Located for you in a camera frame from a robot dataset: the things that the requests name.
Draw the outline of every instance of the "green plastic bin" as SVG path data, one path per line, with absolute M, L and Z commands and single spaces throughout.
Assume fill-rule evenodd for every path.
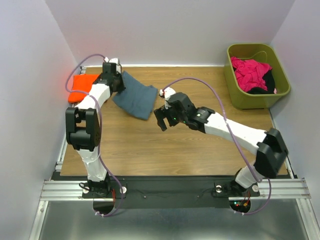
M 232 67 L 231 57 L 242 60 L 254 59 L 272 67 L 276 94 L 249 94 L 241 90 Z M 274 50 L 261 43 L 241 43 L 227 49 L 227 60 L 224 75 L 232 105 L 237 109 L 266 109 L 290 92 L 290 84 Z

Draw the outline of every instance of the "metal floor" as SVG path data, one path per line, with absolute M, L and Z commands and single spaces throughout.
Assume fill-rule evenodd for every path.
M 49 203 L 41 240 L 307 240 L 295 199 L 251 216 L 223 208 L 126 209 L 97 217 L 90 201 Z

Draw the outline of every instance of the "pink cloth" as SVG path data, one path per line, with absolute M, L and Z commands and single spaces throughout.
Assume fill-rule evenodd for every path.
M 240 60 L 236 57 L 231 57 L 231 63 L 235 70 L 235 77 L 239 87 L 248 92 L 254 87 L 259 87 L 268 90 L 263 76 L 272 69 L 267 63 L 260 63 L 253 59 Z

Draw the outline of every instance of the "screw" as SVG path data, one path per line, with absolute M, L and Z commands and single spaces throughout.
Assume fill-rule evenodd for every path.
M 215 191 L 219 194 L 222 193 L 222 187 L 220 185 L 215 186 Z
M 89 191 L 88 191 L 88 190 L 86 190 L 86 189 L 82 189 L 82 192 L 83 192 L 84 194 L 89 193 Z
M 122 187 L 122 190 L 121 188 L 119 189 L 120 193 L 122 194 L 125 194 L 127 192 L 127 188 L 125 186 Z
M 259 192 L 259 187 L 257 185 L 253 185 L 252 191 L 254 191 L 255 193 Z

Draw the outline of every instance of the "cable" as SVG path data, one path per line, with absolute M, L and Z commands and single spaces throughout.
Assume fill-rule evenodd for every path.
M 255 211 L 252 211 L 252 212 L 239 212 L 239 211 L 234 211 L 234 212 L 235 212 L 235 213 L 239 213 L 239 214 L 241 214 L 241 215 L 253 215 L 253 214 L 256 214 L 256 213 L 260 212 L 262 209 L 264 209 L 264 208 L 268 205 L 268 203 L 269 203 L 269 201 L 270 201 L 270 198 L 271 198 L 271 189 L 272 189 L 270 179 L 267 178 L 267 180 L 268 180 L 268 182 L 269 182 L 269 195 L 268 195 L 268 198 L 267 198 L 267 200 L 265 201 L 265 203 L 264 203 L 264 205 L 263 205 L 262 207 L 260 207 L 259 209 L 255 210 Z
M 256 181 L 257 183 L 260 183 L 260 182 L 262 181 L 262 179 L 259 179 L 259 178 L 257 177 L 257 175 L 255 174 L 255 172 L 254 172 L 253 168 L 251 167 L 249 161 L 247 160 L 244 152 L 242 151 L 242 149 L 241 149 L 241 147 L 240 147 L 240 144 L 238 143 L 238 140 L 236 139 L 236 136 L 235 136 L 234 133 L 232 132 L 232 130 L 231 130 L 231 128 L 230 128 L 230 126 L 229 126 L 229 124 L 228 124 L 228 122 L 227 122 L 227 115 L 226 115 L 225 107 L 224 107 L 224 105 L 222 104 L 222 101 L 221 101 L 219 95 L 216 93 L 216 91 L 213 89 L 212 86 L 210 86 L 210 85 L 209 85 L 208 83 L 206 83 L 205 81 L 203 81 L 203 80 L 201 80 L 201 79 L 198 79 L 198 78 L 195 78 L 195 77 L 183 77 L 183 78 L 179 78 L 179 79 L 174 80 L 173 82 L 169 83 L 167 86 L 165 86 L 165 87 L 163 88 L 163 91 L 164 91 L 166 88 L 170 87 L 172 84 L 175 84 L 175 83 L 177 83 L 177 82 L 179 82 L 179 81 L 181 81 L 181 80 L 186 80 L 186 79 L 196 80 L 196 81 L 198 81 L 198 82 L 200 82 L 200 83 L 203 83 L 203 84 L 205 84 L 208 88 L 210 88 L 210 90 L 213 92 L 213 94 L 215 95 L 216 99 L 218 100 L 218 102 L 219 102 L 219 104 L 220 104 L 224 122 L 225 122 L 225 124 L 226 124 L 226 127 L 227 127 L 228 130 L 229 130 L 229 133 L 230 133 L 230 135 L 231 135 L 231 137 L 232 137 L 232 139 L 233 139 L 233 141 L 234 141 L 234 143 L 235 143 L 236 148 L 238 149 L 238 151 L 239 151 L 241 157 L 243 158 L 243 160 L 245 161 L 245 164 L 248 166 L 249 171 L 251 172 L 251 174 L 252 174 L 252 176 L 254 177 L 255 181 Z
M 98 113 L 99 113 L 100 134 L 102 135 L 102 113 L 101 113 L 101 108 L 100 108 L 100 106 L 99 106 L 99 103 L 98 103 L 97 99 L 96 99 L 94 96 L 91 96 L 88 92 L 81 91 L 81 90 L 70 90 L 70 89 L 68 89 L 69 80 L 70 80 L 70 78 L 73 76 L 73 74 L 75 73 L 75 71 L 76 71 L 86 60 L 88 60 L 89 58 L 92 58 L 92 57 L 102 57 L 103 59 L 105 59 L 105 56 L 103 56 L 102 54 L 98 54 L 98 53 L 96 53 L 96 54 L 91 54 L 91 55 L 87 56 L 86 58 L 84 58 L 84 59 L 73 69 L 73 71 L 70 73 L 70 75 L 68 76 L 68 78 L 67 78 L 66 81 L 65 81 L 64 87 L 65 87 L 65 90 L 66 90 L 68 93 L 80 93 L 80 94 L 85 94 L 85 95 L 91 97 L 91 98 L 94 100 L 95 106 L 96 106 L 96 108 L 97 108 L 97 110 L 98 110 Z M 101 217 L 111 217 L 111 216 L 113 216 L 113 215 L 118 211 L 118 209 L 119 209 L 120 206 L 122 205 L 123 200 L 124 200 L 124 193 L 123 193 L 123 191 L 122 191 L 122 185 L 121 185 L 120 181 L 119 181 L 119 180 L 116 178 L 116 176 L 113 175 L 112 172 L 107 168 L 107 166 L 105 165 L 104 161 L 103 161 L 102 158 L 101 158 L 101 155 L 100 155 L 100 143 L 99 143 L 99 145 L 98 145 L 98 156 L 99 156 L 99 161 L 101 162 L 102 166 L 103 166 L 103 167 L 105 168 L 105 170 L 111 175 L 111 177 L 116 181 L 116 183 L 117 183 L 117 184 L 119 185 L 119 187 L 120 187 L 121 199 L 120 199 L 120 203 L 119 203 L 118 207 L 115 209 L 115 211 L 110 212 L 110 213 L 105 214 L 105 215 L 104 215 L 104 214 L 100 214 L 99 212 L 96 212 L 96 211 L 95 211 L 95 214 L 96 214 L 96 215 L 99 215 L 99 216 L 101 216 Z M 80 184 L 79 184 L 79 186 L 80 186 L 82 189 L 88 190 L 88 189 L 85 188 L 84 186 L 82 187 Z
M 238 141 L 237 141 L 237 139 L 236 139 L 236 136 L 235 136 L 234 133 L 232 132 L 232 130 L 231 130 L 231 128 L 230 128 L 230 126 L 229 126 L 229 124 L 228 124 L 228 122 L 227 122 L 226 110 L 225 110 L 224 105 L 223 105 L 223 103 L 222 103 L 222 101 L 221 101 L 221 98 L 219 97 L 219 95 L 217 94 L 217 92 L 214 90 L 214 88 L 213 88 L 212 86 L 210 86 L 210 85 L 209 85 L 208 83 L 206 83 L 205 81 L 203 81 L 203 80 L 201 80 L 201 79 L 198 79 L 198 78 L 195 78 L 195 77 L 183 77 L 183 78 L 179 78 L 179 79 L 174 80 L 173 82 L 169 83 L 169 84 L 168 84 L 167 86 L 165 86 L 162 90 L 164 91 L 166 88 L 170 87 L 172 84 L 175 84 L 175 83 L 177 83 L 177 82 L 179 82 L 179 81 L 181 81 L 181 80 L 186 80 L 186 79 L 196 80 L 196 81 L 198 81 L 198 82 L 200 82 L 200 83 L 203 83 L 203 84 L 205 84 L 208 88 L 210 88 L 210 90 L 213 92 L 213 94 L 215 95 L 216 99 L 218 100 L 218 102 L 219 102 L 219 104 L 220 104 L 224 122 L 225 122 L 225 124 L 226 124 L 226 127 L 227 127 L 228 130 L 229 130 L 229 133 L 230 133 L 230 135 L 231 135 L 231 137 L 232 137 L 232 139 L 233 139 L 233 141 L 234 141 L 234 143 L 235 143 L 236 148 L 238 149 L 239 153 L 241 154 L 243 160 L 245 161 L 245 164 L 248 166 L 248 168 L 249 168 L 252 176 L 253 176 L 254 179 L 256 180 L 256 182 L 257 182 L 257 183 L 260 183 L 260 182 L 262 181 L 262 179 L 259 179 L 259 178 L 257 177 L 257 175 L 255 174 L 254 170 L 252 169 L 249 161 L 247 160 L 244 152 L 242 151 L 242 149 L 241 149 L 241 147 L 240 147 L 240 144 L 238 143 Z M 252 214 L 256 214 L 256 213 L 260 212 L 262 209 L 264 209 L 264 208 L 267 206 L 267 204 L 269 203 L 270 198 L 271 198 L 271 189 L 272 189 L 270 179 L 267 178 L 267 180 L 268 180 L 268 182 L 269 182 L 269 196 L 268 196 L 265 204 L 264 204 L 261 208 L 255 210 L 255 211 L 253 211 L 253 212 L 244 213 L 244 212 L 235 211 L 236 213 L 239 213 L 239 214 L 242 214 L 242 215 L 252 215 Z
M 247 196 L 250 198 L 250 192 L 249 191 L 247 192 L 247 194 L 245 194 L 244 199 L 240 202 L 240 204 L 242 204 L 246 200 Z
M 115 189 L 112 189 L 112 200 L 113 200 L 113 206 L 116 204 L 116 191 Z
M 245 204 L 248 204 L 249 203 L 249 201 L 250 201 L 250 192 L 248 191 L 248 193 L 249 193 L 249 197 L 248 197 L 248 200 L 246 201 L 246 203 Z
M 85 184 L 83 182 L 79 183 L 79 187 L 82 188 L 83 190 L 90 191 L 90 188 L 89 187 L 85 187 Z

